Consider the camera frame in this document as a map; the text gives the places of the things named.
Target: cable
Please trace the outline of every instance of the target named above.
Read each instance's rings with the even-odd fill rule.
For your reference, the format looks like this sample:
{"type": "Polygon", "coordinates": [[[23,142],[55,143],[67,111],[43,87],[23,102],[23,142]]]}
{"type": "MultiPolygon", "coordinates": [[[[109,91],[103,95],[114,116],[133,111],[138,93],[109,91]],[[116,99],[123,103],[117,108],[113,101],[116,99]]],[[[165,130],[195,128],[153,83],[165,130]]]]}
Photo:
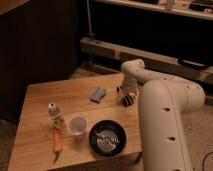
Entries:
{"type": "Polygon", "coordinates": [[[211,155],[211,154],[213,154],[213,151],[207,153],[207,154],[204,156],[203,161],[202,161],[202,171],[205,171],[205,161],[206,161],[207,157],[208,157],[209,155],[211,155]]]}

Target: floor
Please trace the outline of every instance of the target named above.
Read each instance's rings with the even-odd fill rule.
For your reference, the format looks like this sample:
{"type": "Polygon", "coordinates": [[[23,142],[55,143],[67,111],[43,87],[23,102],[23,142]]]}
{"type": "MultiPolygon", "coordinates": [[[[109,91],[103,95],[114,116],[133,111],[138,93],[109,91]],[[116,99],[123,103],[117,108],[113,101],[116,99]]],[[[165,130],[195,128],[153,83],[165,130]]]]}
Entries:
{"type": "MultiPolygon", "coordinates": [[[[96,75],[99,74],[83,68],[78,68],[71,75],[70,79],[96,75]]],[[[194,171],[200,171],[204,155],[213,151],[213,106],[205,105],[197,112],[182,115],[182,119],[194,171]]],[[[15,133],[16,126],[0,120],[0,171],[7,170],[15,133]]],[[[88,163],[60,170],[143,171],[143,160],[136,164],[134,163],[136,157],[137,154],[132,154],[130,156],[107,159],[96,163],[88,163]]],[[[210,155],[207,158],[205,166],[205,171],[213,170],[213,155],[210,155]]]]}

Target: small bottle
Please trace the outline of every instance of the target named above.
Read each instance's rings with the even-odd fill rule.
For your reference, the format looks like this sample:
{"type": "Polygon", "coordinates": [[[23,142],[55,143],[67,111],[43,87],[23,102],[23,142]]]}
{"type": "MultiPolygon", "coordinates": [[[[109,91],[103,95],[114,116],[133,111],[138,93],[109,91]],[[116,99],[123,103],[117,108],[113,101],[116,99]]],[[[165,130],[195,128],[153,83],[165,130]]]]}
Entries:
{"type": "Polygon", "coordinates": [[[53,120],[54,126],[58,129],[63,129],[66,127],[63,116],[61,115],[59,107],[55,103],[49,103],[49,115],[53,120]]]}

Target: wall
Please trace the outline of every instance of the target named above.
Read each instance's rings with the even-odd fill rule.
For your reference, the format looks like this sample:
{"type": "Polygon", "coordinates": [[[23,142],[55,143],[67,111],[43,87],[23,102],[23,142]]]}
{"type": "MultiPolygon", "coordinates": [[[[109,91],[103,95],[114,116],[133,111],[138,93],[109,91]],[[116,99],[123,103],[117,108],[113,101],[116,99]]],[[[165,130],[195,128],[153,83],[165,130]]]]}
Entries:
{"type": "Polygon", "coordinates": [[[19,117],[28,84],[68,78],[78,52],[75,1],[31,0],[1,15],[0,98],[13,116],[19,117]]]}

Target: table leg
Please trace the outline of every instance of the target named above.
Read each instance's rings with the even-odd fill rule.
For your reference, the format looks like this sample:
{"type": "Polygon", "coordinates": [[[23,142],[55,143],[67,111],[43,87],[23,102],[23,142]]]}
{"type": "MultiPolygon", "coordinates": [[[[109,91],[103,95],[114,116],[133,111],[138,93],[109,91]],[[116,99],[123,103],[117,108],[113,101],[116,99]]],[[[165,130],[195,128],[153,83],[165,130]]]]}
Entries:
{"type": "Polygon", "coordinates": [[[142,159],[142,157],[143,157],[143,152],[139,152],[134,162],[135,163],[140,162],[140,160],[142,159]]]}

